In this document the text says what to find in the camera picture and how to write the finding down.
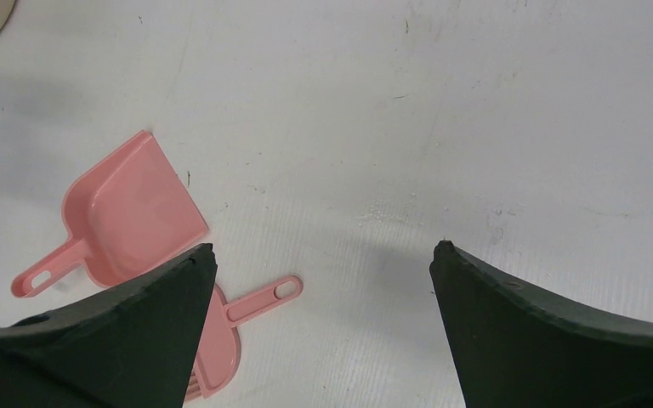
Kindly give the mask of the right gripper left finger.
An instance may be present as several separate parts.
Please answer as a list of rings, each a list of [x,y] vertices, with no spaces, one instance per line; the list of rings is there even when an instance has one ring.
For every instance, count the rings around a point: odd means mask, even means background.
[[[218,265],[209,243],[0,327],[0,407],[180,407]]]

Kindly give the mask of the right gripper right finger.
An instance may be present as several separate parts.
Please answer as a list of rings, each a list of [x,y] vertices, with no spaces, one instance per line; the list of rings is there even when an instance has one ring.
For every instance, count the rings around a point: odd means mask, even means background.
[[[570,300],[441,241],[429,266],[469,407],[653,407],[653,323]]]

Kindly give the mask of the pink hand brush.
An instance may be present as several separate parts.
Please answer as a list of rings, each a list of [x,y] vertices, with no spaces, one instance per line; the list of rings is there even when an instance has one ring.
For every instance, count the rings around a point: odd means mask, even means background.
[[[241,359],[238,327],[297,298],[304,283],[285,276],[233,301],[215,286],[185,393],[185,403],[207,399],[226,387]]]

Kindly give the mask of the pink plastic dustpan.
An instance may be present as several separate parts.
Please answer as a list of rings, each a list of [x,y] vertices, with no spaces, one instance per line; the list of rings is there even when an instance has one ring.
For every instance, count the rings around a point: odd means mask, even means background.
[[[65,193],[65,243],[17,275],[10,290],[30,298],[82,266],[101,287],[117,286],[193,247],[208,226],[154,135],[140,131]]]

